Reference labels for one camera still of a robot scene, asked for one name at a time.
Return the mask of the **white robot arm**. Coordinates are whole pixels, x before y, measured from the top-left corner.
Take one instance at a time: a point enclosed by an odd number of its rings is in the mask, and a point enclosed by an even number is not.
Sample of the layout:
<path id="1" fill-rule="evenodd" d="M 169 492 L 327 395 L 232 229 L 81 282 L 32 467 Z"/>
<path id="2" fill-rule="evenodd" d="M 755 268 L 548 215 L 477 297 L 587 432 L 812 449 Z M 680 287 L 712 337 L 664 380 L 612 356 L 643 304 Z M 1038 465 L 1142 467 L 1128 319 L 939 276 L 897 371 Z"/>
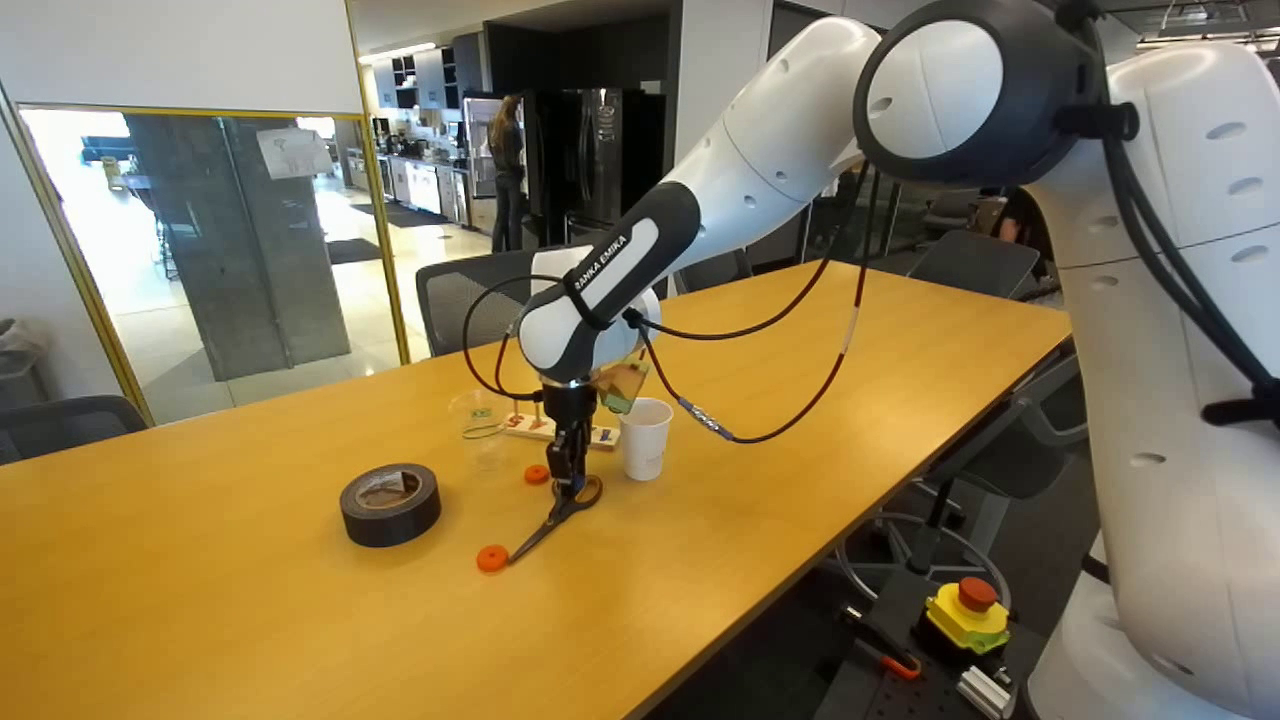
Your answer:
<path id="1" fill-rule="evenodd" d="M 578 387 L 661 276 L 841 171 L 1043 219 L 1099 555 L 1027 676 L 1039 720 L 1280 720 L 1280 88 L 1242 40 L 1134 40 L 1093 0 L 822 16 L 519 316 Z"/>

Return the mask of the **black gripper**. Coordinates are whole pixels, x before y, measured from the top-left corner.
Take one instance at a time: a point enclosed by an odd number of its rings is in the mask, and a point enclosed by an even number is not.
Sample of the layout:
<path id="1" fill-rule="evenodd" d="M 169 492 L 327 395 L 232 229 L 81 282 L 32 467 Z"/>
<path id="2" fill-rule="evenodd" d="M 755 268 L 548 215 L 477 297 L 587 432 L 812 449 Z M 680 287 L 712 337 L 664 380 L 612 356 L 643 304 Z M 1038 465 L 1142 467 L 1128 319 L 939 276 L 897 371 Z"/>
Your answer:
<path id="1" fill-rule="evenodd" d="M 592 439 L 598 387 L 592 382 L 544 387 L 544 412 L 552 418 L 552 439 L 548 439 L 552 500 L 581 502 L 587 492 L 585 451 Z"/>

